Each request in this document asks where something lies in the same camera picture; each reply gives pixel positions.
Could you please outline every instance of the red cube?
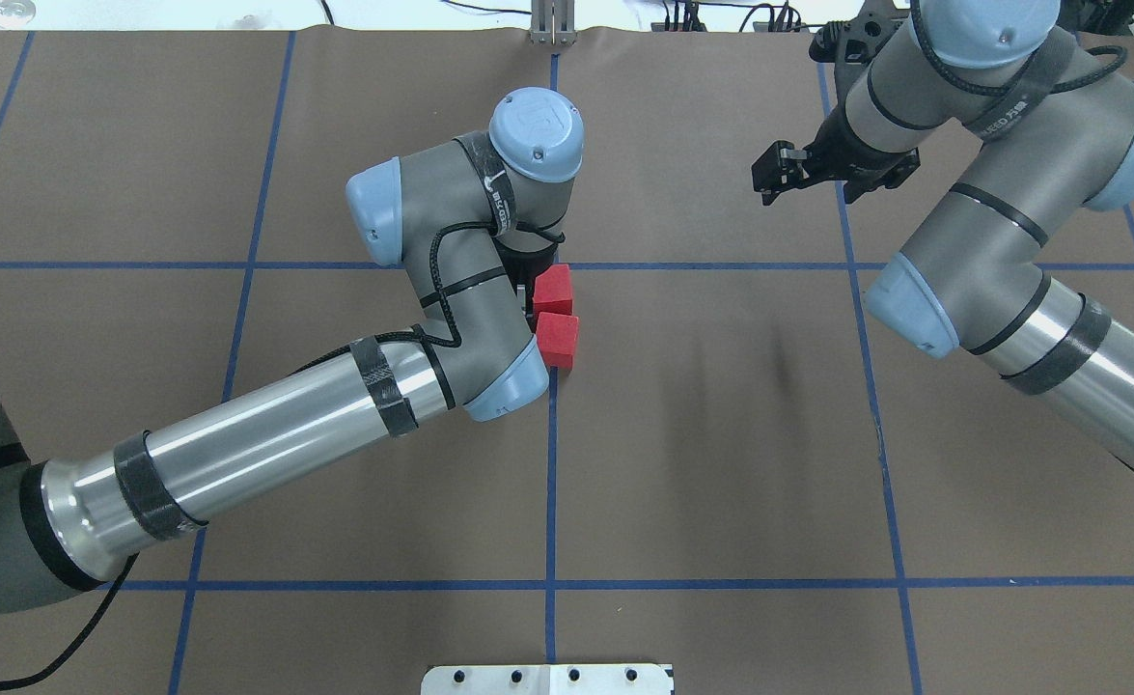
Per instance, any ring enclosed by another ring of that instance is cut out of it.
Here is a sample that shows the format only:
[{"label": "red cube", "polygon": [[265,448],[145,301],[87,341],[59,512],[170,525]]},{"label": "red cube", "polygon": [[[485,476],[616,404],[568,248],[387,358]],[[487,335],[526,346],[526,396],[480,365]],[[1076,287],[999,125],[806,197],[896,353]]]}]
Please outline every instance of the red cube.
[{"label": "red cube", "polygon": [[532,294],[532,315],[541,313],[570,315],[574,313],[575,294],[570,286],[570,265],[557,263],[536,277]]},{"label": "red cube", "polygon": [[579,317],[564,314],[541,314],[536,320],[536,347],[548,367],[575,366],[575,348],[579,344]]}]

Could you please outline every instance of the clear glass object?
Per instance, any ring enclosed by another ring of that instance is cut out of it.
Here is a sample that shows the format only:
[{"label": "clear glass object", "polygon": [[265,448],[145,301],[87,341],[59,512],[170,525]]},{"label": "clear glass object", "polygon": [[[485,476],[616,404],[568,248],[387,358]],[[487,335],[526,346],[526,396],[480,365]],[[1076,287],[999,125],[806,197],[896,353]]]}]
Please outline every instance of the clear glass object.
[{"label": "clear glass object", "polygon": [[0,27],[22,28],[34,18],[34,0],[0,0]]}]

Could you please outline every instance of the white metal plate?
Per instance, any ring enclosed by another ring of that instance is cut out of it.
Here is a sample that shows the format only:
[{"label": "white metal plate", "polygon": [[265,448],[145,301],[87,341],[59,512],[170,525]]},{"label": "white metal plate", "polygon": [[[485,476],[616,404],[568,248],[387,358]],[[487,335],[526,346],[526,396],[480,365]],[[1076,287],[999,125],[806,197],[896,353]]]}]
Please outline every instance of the white metal plate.
[{"label": "white metal plate", "polygon": [[672,673],[660,664],[438,667],[421,695],[672,695]]}]

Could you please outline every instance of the gray robot arm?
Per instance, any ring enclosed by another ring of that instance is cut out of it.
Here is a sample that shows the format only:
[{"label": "gray robot arm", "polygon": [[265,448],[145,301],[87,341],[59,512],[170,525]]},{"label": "gray robot arm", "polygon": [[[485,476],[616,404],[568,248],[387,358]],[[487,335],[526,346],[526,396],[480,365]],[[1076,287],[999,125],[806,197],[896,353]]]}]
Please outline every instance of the gray robot arm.
[{"label": "gray robot arm", "polygon": [[548,371],[508,269],[552,262],[582,153],[578,110],[527,87],[488,133],[347,184],[373,258],[404,264],[424,324],[84,461],[29,466],[0,405],[0,612],[94,588],[139,550],[455,405],[488,421],[540,397]]},{"label": "gray robot arm", "polygon": [[982,137],[868,311],[934,357],[980,356],[1134,471],[1134,334],[1033,264],[1080,206],[1134,198],[1134,82],[1053,28],[1057,12],[1055,0],[916,0],[816,141],[779,142],[752,172],[765,203],[831,179],[850,202],[948,119]]}]

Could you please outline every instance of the white bracket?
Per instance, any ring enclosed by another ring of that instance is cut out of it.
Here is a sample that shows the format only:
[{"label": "white bracket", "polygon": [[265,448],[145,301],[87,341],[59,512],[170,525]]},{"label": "white bracket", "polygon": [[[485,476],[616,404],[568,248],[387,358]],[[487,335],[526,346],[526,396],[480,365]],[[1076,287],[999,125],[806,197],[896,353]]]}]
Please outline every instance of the white bracket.
[{"label": "white bracket", "polygon": [[575,43],[575,0],[532,0],[532,43]]},{"label": "white bracket", "polygon": [[421,695],[674,695],[668,664],[438,667]]}]

